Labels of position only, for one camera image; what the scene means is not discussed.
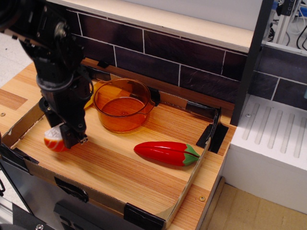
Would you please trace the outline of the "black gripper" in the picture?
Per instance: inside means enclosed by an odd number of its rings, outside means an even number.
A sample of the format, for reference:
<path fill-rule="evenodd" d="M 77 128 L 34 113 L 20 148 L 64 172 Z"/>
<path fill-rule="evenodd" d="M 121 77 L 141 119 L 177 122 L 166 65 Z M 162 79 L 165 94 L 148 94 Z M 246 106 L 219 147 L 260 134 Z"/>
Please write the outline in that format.
<path fill-rule="evenodd" d="M 43 79 L 37 75 L 42 98 L 39 107 L 44 112 L 51 127 L 59 126 L 64 146 L 73 146 L 88 141 L 84 106 L 93 92 L 88 74 L 72 74 L 61 83 Z"/>

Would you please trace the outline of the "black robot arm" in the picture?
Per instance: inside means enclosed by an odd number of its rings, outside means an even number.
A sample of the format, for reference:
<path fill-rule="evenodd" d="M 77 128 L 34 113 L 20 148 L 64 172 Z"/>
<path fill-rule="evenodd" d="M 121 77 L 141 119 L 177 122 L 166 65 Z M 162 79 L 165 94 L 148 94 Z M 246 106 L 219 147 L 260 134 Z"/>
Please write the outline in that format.
<path fill-rule="evenodd" d="M 34 62 L 42 98 L 39 107 L 51 127 L 58 127 L 70 149 L 87 141 L 84 107 L 93 83 L 82 66 L 83 47 L 76 43 L 65 13 L 45 0 L 3 0 L 0 31 L 19 40 Z"/>

